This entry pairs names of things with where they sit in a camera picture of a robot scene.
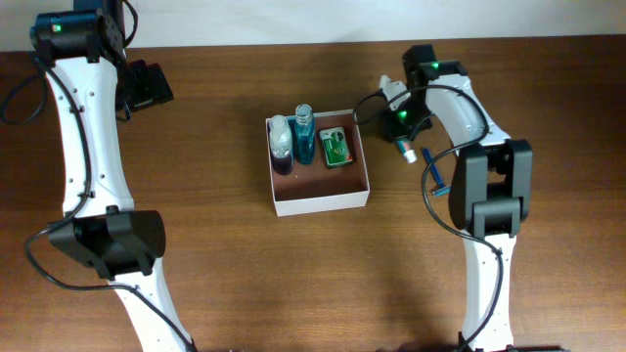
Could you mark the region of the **green soap box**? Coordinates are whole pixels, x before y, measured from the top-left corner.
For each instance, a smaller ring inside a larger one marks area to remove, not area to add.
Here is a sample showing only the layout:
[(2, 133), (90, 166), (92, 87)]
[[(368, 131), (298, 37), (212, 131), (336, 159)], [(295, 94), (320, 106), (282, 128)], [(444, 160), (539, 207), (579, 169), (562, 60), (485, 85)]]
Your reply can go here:
[(329, 169), (342, 167), (355, 161), (343, 127), (322, 129), (319, 131), (319, 138), (324, 152), (325, 164)]

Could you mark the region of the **blue disposable razor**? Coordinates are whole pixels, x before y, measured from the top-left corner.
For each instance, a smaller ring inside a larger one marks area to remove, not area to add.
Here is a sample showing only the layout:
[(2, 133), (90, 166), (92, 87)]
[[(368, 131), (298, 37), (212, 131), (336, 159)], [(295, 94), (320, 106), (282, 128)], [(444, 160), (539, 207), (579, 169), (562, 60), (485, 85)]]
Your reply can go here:
[[(430, 153), (430, 150), (428, 148), (421, 148), (422, 151), (422, 155), (425, 159), (425, 162), (427, 164), (431, 164), (433, 161), (433, 156)], [(432, 165), (429, 169), (429, 173), (432, 176), (436, 186), (435, 188), (431, 191), (431, 193), (436, 197), (442, 197), (447, 195), (450, 192), (450, 187), (448, 185), (445, 184), (442, 176), (440, 175), (437, 167), (435, 165)]]

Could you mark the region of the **teal mouthwash bottle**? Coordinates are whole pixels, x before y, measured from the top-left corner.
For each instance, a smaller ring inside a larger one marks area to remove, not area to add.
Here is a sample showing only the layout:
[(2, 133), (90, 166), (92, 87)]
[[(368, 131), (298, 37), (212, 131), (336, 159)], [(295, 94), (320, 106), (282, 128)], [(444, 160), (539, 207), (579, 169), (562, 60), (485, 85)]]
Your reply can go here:
[(301, 164), (311, 164), (315, 156), (315, 118), (307, 104), (295, 108), (294, 131), (297, 142), (297, 159)]

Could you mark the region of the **green white toothpaste tube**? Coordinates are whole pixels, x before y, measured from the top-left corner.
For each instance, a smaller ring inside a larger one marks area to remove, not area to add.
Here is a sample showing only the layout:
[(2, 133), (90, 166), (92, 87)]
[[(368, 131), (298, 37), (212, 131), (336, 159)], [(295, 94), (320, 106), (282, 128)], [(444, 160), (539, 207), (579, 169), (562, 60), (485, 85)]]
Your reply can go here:
[(396, 139), (393, 144), (409, 164), (415, 163), (418, 160), (410, 140), (406, 138)]

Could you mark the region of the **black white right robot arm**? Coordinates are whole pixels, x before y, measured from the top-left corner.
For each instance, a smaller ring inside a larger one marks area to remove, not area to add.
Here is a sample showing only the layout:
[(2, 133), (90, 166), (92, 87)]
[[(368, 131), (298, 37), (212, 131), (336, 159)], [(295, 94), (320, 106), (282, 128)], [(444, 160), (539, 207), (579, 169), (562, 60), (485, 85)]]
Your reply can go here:
[(529, 212), (532, 148), (497, 126), (460, 62), (439, 61), (433, 47), (423, 44), (408, 49), (402, 64), (404, 82), (380, 81), (384, 137), (414, 161), (410, 144), (436, 117), (452, 146), (429, 160), (425, 170), (431, 172), (447, 155), (456, 159), (448, 194), (451, 221), (443, 227), (462, 238), (466, 251), (467, 305), (458, 348), (511, 351), (511, 261)]

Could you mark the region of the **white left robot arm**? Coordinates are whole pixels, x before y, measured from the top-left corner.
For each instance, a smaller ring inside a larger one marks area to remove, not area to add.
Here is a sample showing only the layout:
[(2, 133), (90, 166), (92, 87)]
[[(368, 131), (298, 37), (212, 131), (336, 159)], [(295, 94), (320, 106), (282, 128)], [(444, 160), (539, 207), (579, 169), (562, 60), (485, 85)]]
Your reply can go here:
[(124, 14), (133, 10), (127, 1), (76, 1), (38, 15), (30, 30), (57, 105), (66, 176), (64, 217), (39, 235), (94, 270), (94, 290), (118, 295), (144, 350), (193, 351), (163, 273), (162, 218), (136, 209), (121, 163), (117, 122), (173, 98), (159, 65), (127, 59), (136, 31)]

